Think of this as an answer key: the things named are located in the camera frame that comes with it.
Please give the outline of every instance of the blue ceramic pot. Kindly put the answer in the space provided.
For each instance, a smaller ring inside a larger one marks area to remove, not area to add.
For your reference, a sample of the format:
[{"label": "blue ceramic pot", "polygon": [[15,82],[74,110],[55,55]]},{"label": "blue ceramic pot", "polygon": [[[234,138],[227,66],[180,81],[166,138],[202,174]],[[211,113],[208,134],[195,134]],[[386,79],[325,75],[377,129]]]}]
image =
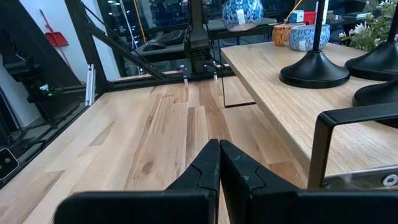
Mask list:
[{"label": "blue ceramic pot", "polygon": [[[304,25],[293,27],[290,31],[290,47],[293,50],[310,51],[313,47],[313,35],[315,25]],[[321,39],[319,49],[322,49],[330,39],[330,26],[323,24],[321,29]]]},{"label": "blue ceramic pot", "polygon": [[221,18],[228,30],[243,31],[256,27],[263,14],[260,0],[228,0]]}]

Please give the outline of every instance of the black candlestick base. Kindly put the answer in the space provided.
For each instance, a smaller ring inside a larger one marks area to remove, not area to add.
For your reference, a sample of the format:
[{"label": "black candlestick base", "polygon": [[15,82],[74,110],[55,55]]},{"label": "black candlestick base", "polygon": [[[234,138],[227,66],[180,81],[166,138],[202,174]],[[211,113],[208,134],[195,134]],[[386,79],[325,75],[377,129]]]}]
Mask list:
[{"label": "black candlestick base", "polygon": [[[354,106],[369,106],[394,102],[398,102],[398,79],[360,88],[353,97]],[[378,122],[398,128],[398,119],[385,119]]]},{"label": "black candlestick base", "polygon": [[301,60],[280,71],[279,79],[301,88],[331,88],[349,80],[349,72],[325,56],[320,50],[308,52]]},{"label": "black candlestick base", "polygon": [[358,78],[391,81],[398,78],[398,42],[385,42],[373,51],[346,62],[349,74]]}]

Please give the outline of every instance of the red dustpan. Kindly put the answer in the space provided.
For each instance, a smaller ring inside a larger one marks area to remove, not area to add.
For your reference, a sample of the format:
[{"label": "red dustpan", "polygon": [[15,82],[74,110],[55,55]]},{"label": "red dustpan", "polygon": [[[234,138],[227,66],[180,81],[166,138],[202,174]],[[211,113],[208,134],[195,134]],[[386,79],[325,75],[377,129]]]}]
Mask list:
[{"label": "red dustpan", "polygon": [[61,46],[69,45],[67,40],[63,37],[63,35],[60,32],[54,32],[54,30],[50,27],[49,22],[45,18],[43,11],[41,9],[39,9],[39,10],[40,10],[40,13],[42,14],[42,16],[44,18],[44,21],[45,21],[45,24],[46,24],[45,26],[47,27],[47,29],[50,30],[50,33],[45,33],[44,35],[46,36],[46,38],[49,40],[49,42],[54,47],[59,47],[59,49],[61,51],[61,54],[64,57],[67,65],[69,66],[70,69],[72,69],[70,64],[69,64],[69,61],[67,59],[67,56],[65,56],[65,54],[63,53],[63,50],[61,48]]}]

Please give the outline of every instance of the decorative pot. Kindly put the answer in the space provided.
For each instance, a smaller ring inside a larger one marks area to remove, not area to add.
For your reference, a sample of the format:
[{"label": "decorative pot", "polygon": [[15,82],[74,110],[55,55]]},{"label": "decorative pot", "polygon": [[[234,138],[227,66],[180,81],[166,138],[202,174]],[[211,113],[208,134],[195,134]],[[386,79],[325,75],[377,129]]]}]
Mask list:
[{"label": "decorative pot", "polygon": [[276,46],[289,46],[290,30],[295,26],[301,25],[304,25],[304,23],[279,24],[274,26],[272,30],[272,41],[274,41]]},{"label": "decorative pot", "polygon": [[260,0],[228,0],[223,4],[221,19],[229,31],[256,27],[264,14]]},{"label": "decorative pot", "polygon": [[[315,25],[303,25],[293,27],[290,31],[290,47],[293,50],[310,51],[313,47]],[[323,24],[319,49],[321,50],[330,39],[330,26]]]}]

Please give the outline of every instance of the wooden floor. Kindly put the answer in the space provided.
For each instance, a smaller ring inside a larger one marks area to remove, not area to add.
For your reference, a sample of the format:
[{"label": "wooden floor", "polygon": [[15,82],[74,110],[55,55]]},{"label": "wooden floor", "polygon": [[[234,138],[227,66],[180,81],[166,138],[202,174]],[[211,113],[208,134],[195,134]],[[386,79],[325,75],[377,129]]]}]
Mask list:
[{"label": "wooden floor", "polygon": [[[226,99],[252,101],[236,77],[226,79]],[[222,105],[221,80],[103,95],[0,190],[0,223],[51,223],[74,192],[165,189],[211,138],[232,141],[305,187],[303,170],[256,105]],[[219,219],[228,223],[223,198]]]}]

